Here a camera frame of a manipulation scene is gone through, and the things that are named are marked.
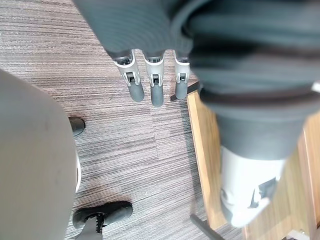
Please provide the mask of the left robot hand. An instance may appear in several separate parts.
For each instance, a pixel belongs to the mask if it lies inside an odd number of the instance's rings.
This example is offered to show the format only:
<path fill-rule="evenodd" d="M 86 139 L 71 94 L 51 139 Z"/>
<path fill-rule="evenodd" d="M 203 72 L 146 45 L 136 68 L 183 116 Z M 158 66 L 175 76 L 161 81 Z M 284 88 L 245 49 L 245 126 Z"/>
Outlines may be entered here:
<path fill-rule="evenodd" d="M 317 0 L 76 0 L 117 63 L 174 50 L 216 116 L 220 202 L 241 228 L 270 204 L 306 119 L 320 109 Z"/>

